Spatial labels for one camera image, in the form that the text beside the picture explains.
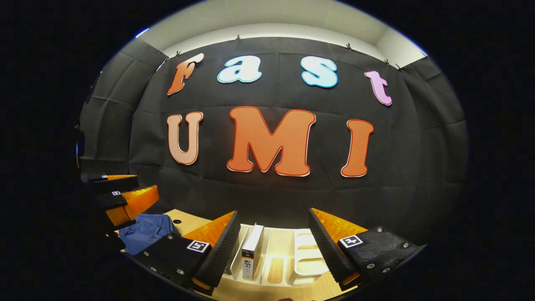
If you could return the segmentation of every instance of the letter m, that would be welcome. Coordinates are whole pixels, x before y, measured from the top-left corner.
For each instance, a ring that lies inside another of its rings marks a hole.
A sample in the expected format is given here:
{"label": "letter m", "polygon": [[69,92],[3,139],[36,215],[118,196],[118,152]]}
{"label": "letter m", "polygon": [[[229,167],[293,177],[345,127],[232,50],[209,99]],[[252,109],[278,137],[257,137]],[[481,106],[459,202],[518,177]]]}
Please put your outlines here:
{"label": "letter m", "polygon": [[237,107],[230,116],[235,121],[234,153],[227,167],[233,171],[250,172],[249,148],[260,168],[266,172],[282,149],[275,172],[283,176],[304,177],[310,173],[307,165],[308,134],[316,115],[305,110],[291,110],[271,133],[260,110]]}

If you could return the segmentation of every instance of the wooden table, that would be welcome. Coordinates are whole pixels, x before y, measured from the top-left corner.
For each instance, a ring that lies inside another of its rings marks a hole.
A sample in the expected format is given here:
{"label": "wooden table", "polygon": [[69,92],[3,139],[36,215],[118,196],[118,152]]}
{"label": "wooden table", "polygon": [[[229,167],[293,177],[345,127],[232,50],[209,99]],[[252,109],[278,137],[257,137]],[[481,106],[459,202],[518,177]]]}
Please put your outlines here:
{"label": "wooden table", "polygon": [[[171,210],[167,213],[171,220],[180,220],[180,224],[174,224],[181,235],[185,235],[205,224],[210,220],[187,214],[179,210]],[[214,288],[212,296],[215,300],[255,300],[255,301],[278,301],[283,298],[291,298],[294,301],[321,301],[342,294],[340,287],[334,281],[330,272],[323,274],[316,282],[308,285],[295,287],[268,287],[264,285],[247,284],[230,279],[222,278],[219,286]]]}

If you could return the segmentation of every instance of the white ceiling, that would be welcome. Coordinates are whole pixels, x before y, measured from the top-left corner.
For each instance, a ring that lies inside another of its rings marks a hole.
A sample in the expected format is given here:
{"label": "white ceiling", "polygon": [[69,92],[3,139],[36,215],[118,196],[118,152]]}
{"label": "white ceiling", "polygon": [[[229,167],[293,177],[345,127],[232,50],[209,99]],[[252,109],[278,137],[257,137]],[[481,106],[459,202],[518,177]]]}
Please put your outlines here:
{"label": "white ceiling", "polygon": [[333,0],[206,0],[154,24],[139,39],[163,49],[218,29],[257,23],[308,25],[371,45],[388,29],[366,13]]}

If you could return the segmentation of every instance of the light blue letter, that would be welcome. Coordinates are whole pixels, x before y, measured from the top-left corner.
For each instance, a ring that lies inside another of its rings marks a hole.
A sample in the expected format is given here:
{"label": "light blue letter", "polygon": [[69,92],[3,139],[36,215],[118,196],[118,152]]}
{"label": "light blue letter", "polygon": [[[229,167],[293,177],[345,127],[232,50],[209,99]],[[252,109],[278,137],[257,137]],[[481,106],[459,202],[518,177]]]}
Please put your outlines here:
{"label": "light blue letter", "polygon": [[223,84],[228,84],[239,80],[240,82],[253,82],[262,76],[258,71],[260,59],[256,56],[245,55],[235,57],[225,63],[227,68],[221,70],[217,75],[217,80]]}
{"label": "light blue letter", "polygon": [[334,73],[337,68],[330,59],[307,56],[301,60],[301,66],[306,70],[301,77],[309,86],[330,88],[338,83],[338,77]]}

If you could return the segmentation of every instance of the blue towel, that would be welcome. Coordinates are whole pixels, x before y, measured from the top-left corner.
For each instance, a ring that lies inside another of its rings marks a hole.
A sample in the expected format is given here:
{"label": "blue towel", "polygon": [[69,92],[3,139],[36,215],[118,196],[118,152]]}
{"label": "blue towel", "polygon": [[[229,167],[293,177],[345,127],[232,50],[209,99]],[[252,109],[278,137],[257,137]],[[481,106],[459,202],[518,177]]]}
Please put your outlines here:
{"label": "blue towel", "polygon": [[171,218],[165,214],[140,214],[136,223],[119,230],[119,238],[125,243],[125,252],[136,255],[167,234],[180,237]]}

